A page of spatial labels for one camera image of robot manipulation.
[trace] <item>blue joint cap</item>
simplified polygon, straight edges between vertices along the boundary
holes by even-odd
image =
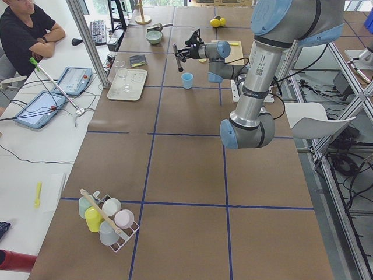
[[[318,46],[337,40],[342,35],[343,23],[298,42],[299,47]]]
[[[286,16],[293,0],[260,0],[252,14],[251,30],[264,35],[274,29]]]
[[[229,57],[231,53],[231,46],[226,41],[217,42],[216,49],[217,49],[217,53],[222,58]]]
[[[238,149],[237,138],[233,126],[227,119],[220,123],[220,139],[226,148]]]
[[[222,83],[223,78],[215,73],[209,72],[209,82],[210,83]]]

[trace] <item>blue plastic cup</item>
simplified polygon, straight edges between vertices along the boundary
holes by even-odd
[[[184,89],[190,89],[193,86],[193,74],[192,73],[183,73],[181,75],[182,86]]]

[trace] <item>white tray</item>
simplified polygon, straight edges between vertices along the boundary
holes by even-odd
[[[134,70],[128,69],[128,76],[125,80],[115,76],[109,92],[107,93],[107,98],[110,100],[127,100],[127,101],[137,101],[141,97],[142,89],[144,88],[145,80],[147,76],[147,70]],[[130,84],[131,89],[124,92],[120,89],[125,83]]]

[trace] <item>wooden stick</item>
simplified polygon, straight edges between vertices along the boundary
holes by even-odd
[[[91,203],[91,205],[93,206],[94,209],[97,210],[98,213],[100,213],[100,215],[104,218],[104,220],[112,227],[112,229],[114,229],[115,233],[118,234],[118,235],[121,235],[121,233],[123,232],[121,228],[119,228],[113,221],[112,219],[110,219],[106,214],[105,212],[95,203],[95,201],[92,199],[92,197],[89,196],[89,193],[84,190],[84,189],[80,189],[80,194],[82,196],[85,197],[86,200],[89,201],[89,203]]]

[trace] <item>keyboard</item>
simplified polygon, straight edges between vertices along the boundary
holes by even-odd
[[[106,44],[105,20],[94,20],[89,23],[89,31],[96,46]]]

